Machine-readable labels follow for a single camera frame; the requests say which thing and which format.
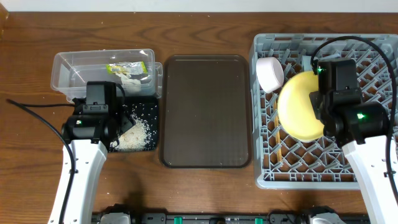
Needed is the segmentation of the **light blue bowl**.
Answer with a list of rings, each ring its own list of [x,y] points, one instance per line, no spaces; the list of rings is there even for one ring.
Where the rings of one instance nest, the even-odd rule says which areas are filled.
[[[301,60],[302,70],[304,72],[312,72],[311,56],[304,55]]]

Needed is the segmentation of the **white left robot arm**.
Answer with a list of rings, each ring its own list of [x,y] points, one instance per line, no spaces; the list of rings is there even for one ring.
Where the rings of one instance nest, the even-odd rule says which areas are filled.
[[[112,142],[135,125],[114,82],[88,82],[62,126],[63,164],[49,223],[90,223],[98,180]]]

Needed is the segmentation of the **white tissue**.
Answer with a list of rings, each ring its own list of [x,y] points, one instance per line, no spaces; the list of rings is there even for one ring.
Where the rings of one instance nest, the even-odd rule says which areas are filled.
[[[123,73],[115,73],[120,79],[122,86],[129,94],[139,93],[141,91],[141,81],[137,79],[128,78]]]

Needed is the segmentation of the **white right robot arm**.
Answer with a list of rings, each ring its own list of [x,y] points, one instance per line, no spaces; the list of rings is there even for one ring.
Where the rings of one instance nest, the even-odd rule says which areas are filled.
[[[310,94],[324,136],[343,150],[371,223],[397,223],[397,202],[387,165],[397,167],[395,141],[388,137],[388,112],[379,102],[363,101],[353,59],[321,60],[315,65],[318,91]]]

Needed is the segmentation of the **green snack wrapper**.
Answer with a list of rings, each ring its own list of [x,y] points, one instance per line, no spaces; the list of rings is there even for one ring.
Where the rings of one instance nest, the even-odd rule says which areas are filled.
[[[119,62],[106,64],[109,73],[125,73],[132,75],[140,75],[147,73],[144,62]]]

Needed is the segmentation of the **wooden chopstick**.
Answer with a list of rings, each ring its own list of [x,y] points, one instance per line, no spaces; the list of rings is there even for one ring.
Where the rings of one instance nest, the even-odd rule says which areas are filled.
[[[275,135],[275,141],[278,146],[277,150],[277,162],[282,162],[282,150],[281,150],[281,139],[280,139],[280,128],[278,128],[276,135]]]
[[[275,143],[279,145],[280,144],[280,134],[279,134],[279,129],[278,129],[278,127],[279,127],[279,117],[277,115],[277,101],[276,100],[274,102],[274,111],[276,111],[276,115],[275,115],[275,118],[274,118],[274,125],[275,125],[275,128],[277,129],[277,131],[275,133]]]

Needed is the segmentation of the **yellow plate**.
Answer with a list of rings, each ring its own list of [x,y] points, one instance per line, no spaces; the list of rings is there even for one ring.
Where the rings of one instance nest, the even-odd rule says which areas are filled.
[[[318,91],[318,77],[301,72],[283,86],[277,102],[279,123],[287,134],[303,142],[323,136],[324,125],[315,117],[310,94]]]

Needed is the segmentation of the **pink bowl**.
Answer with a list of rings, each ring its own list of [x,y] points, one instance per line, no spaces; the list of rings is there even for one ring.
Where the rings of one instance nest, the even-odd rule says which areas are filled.
[[[256,76],[266,93],[271,93],[284,84],[284,71],[275,57],[259,58],[256,62]]]

